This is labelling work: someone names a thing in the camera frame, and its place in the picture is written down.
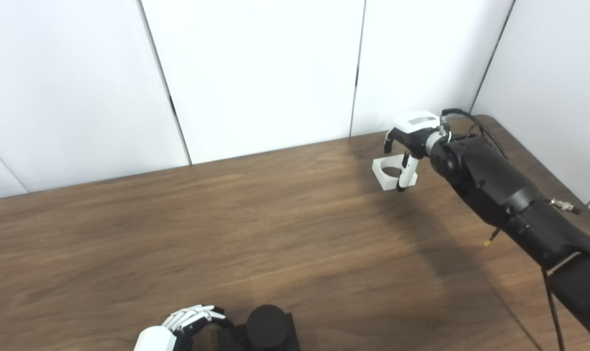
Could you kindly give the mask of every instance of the black cable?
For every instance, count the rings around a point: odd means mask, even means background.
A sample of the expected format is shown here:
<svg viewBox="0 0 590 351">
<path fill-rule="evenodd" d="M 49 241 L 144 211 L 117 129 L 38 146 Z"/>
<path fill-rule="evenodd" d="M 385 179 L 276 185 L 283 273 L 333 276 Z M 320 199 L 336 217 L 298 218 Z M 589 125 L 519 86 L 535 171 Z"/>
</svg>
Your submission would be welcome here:
<svg viewBox="0 0 590 351">
<path fill-rule="evenodd" d="M 477 126 L 479 126 L 479 129 L 481 130 L 481 133 L 484 133 L 485 132 L 486 134 L 488 134 L 489 138 L 495 144 L 495 146 L 498 149 L 498 151 L 500 151 L 500 153 L 502 154 L 502 156 L 504 158 L 506 158 L 509 161 L 509 163 L 511 163 L 511 160 L 509 159 L 509 156 L 507 155 L 507 153 L 505 153 L 505 150 L 500 145 L 500 142 L 498 142 L 498 139 L 494 136 L 494 134 L 492 134 L 492 132 L 488 129 L 488 127 L 486 127 L 485 124 L 483 124 L 475 116 L 467 113 L 466 111 L 464 111 L 462 109 L 444 109 L 444 110 L 442 110 L 442 116 L 446 116 L 446 115 L 449 115 L 449 114 L 460 114 L 460 115 L 462 115 L 464 117 L 470 118 L 470 120 L 472 120 L 472 122 L 474 122 Z"/>
<path fill-rule="evenodd" d="M 464 138 L 468 138 L 470 136 L 470 133 L 473 131 L 473 129 L 476 127 L 476 124 L 473 124 L 472 126 L 470 126 L 470 128 L 468 128 L 468 131 L 466 132 L 466 136 Z"/>
<path fill-rule="evenodd" d="M 548 273 L 542 268 L 542 276 L 544 277 L 544 285 L 546 285 L 546 296 L 548 297 L 548 305 L 551 308 L 552 321 L 555 324 L 555 332 L 557 333 L 557 343 L 559 344 L 559 351 L 566 351 L 566 345 L 564 345 L 564 335 L 561 332 L 561 326 L 559 325 L 559 317 L 557 316 L 557 307 L 552 299 L 551 289 L 548 287 Z"/>
</svg>

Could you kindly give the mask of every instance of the white robotic hand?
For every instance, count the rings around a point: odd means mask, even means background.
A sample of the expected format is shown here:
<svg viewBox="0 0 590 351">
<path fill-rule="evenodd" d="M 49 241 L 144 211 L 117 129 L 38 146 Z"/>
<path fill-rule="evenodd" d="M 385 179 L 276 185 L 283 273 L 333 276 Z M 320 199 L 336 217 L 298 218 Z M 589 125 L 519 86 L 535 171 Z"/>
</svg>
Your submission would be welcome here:
<svg viewBox="0 0 590 351">
<path fill-rule="evenodd" d="M 208 323 L 222 328 L 232 327 L 224 310 L 214 305 L 194 305 L 175 311 L 163 322 L 144 329 L 134 346 L 134 351 L 188 351 L 192 336 Z"/>
<path fill-rule="evenodd" d="M 373 161 L 373 172 L 381 187 L 386 191 L 393 187 L 397 191 L 405 191 L 408 186 L 413 186 L 418 178 L 416 168 L 419 160 L 428 156 L 433 145 L 442 137 L 448 135 L 445 129 L 446 121 L 428 111 L 412 111 L 397 115 L 394 126 L 386 134 L 383 151 L 391 153 L 392 144 L 398 141 L 407 148 L 407 151 L 399 161 L 400 156 L 376 158 Z M 385 167 L 395 167 L 401 170 L 399 177 L 390 177 L 382 170 Z"/>
</svg>

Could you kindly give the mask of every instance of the cable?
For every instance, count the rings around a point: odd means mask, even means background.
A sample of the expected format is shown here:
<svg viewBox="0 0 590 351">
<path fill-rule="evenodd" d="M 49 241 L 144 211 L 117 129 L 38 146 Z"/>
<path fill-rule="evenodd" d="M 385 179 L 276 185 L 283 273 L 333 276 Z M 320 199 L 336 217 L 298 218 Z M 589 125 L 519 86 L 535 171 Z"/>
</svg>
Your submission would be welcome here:
<svg viewBox="0 0 590 351">
<path fill-rule="evenodd" d="M 561 332 L 561 326 L 559 325 L 559 317 L 557 316 L 557 307 L 552 299 L 551 289 L 548 287 L 548 273 L 542 268 L 542 276 L 544 277 L 544 285 L 546 285 L 546 296 L 548 297 L 548 305 L 551 308 L 552 321 L 555 324 L 555 332 L 557 333 L 557 343 L 559 344 L 559 351 L 566 351 L 566 345 L 564 345 L 564 335 Z"/>
<path fill-rule="evenodd" d="M 496 235 L 498 235 L 498 233 L 500 233 L 500 228 L 495 229 L 490 238 L 483 243 L 483 246 L 489 246 L 489 244 L 491 244 L 492 241 L 496 238 Z"/>
<path fill-rule="evenodd" d="M 485 124 L 483 124 L 475 116 L 467 113 L 466 111 L 464 111 L 462 109 L 444 109 L 444 110 L 442 110 L 442 116 L 446 116 L 446 115 L 449 115 L 449 114 L 460 114 L 460 115 L 462 115 L 464 117 L 470 118 L 470 120 L 472 120 L 472 122 L 474 122 L 477 126 L 479 126 L 479 129 L 481 130 L 481 133 L 488 134 L 489 138 L 495 144 L 495 146 L 498 149 L 498 151 L 500 151 L 500 153 L 502 154 L 502 156 L 504 158 L 506 158 L 509 161 L 509 163 L 511 163 L 511 160 L 509 159 L 509 156 L 507 155 L 507 153 L 505 153 L 505 150 L 500 145 L 500 142 L 498 142 L 498 139 L 494 136 L 494 134 L 492 134 L 492 132 L 488 129 L 488 127 L 486 127 Z"/>
<path fill-rule="evenodd" d="M 470 126 L 470 128 L 468 128 L 468 131 L 466 132 L 466 136 L 464 138 L 468 138 L 468 136 L 470 136 L 470 133 L 473 131 L 473 129 L 476 127 L 476 124 L 473 124 L 472 126 Z"/>
</svg>

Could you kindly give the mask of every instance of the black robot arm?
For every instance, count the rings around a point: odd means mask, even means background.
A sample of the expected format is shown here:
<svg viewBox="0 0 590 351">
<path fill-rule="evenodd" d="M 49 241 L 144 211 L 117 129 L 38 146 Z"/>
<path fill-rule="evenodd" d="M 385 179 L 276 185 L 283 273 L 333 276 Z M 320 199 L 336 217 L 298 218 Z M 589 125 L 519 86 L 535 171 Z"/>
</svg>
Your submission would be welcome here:
<svg viewBox="0 0 590 351">
<path fill-rule="evenodd" d="M 386 151 L 388 139 L 401 135 L 394 130 L 386 137 Z M 486 138 L 444 136 L 428 143 L 421 135 L 425 132 L 394 140 L 406 142 L 417 156 L 429 156 L 433 169 L 484 222 L 504 231 L 531 256 L 544 271 L 547 288 L 590 333 L 590 236 L 551 206 Z"/>
</svg>

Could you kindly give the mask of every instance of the metal connector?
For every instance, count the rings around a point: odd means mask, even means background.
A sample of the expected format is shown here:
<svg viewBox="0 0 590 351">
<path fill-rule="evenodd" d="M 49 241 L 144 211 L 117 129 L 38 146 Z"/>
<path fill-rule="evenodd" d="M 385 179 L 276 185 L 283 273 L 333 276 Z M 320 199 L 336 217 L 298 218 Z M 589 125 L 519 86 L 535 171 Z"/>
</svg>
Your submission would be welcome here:
<svg viewBox="0 0 590 351">
<path fill-rule="evenodd" d="M 440 126 L 438 127 L 438 132 L 441 136 L 445 136 L 449 130 L 450 128 L 448 122 L 446 121 L 446 116 L 440 116 Z"/>
<path fill-rule="evenodd" d="M 560 209 L 563 212 L 568 212 L 568 213 L 573 213 L 573 214 L 580 213 L 580 209 L 578 209 L 578 207 L 575 207 L 574 205 L 572 205 L 571 203 L 569 203 L 567 201 L 561 201 L 561 200 L 557 200 L 556 198 L 553 198 L 553 200 L 551 200 L 551 205 L 553 205 L 554 207 L 557 207 L 558 209 Z"/>
</svg>

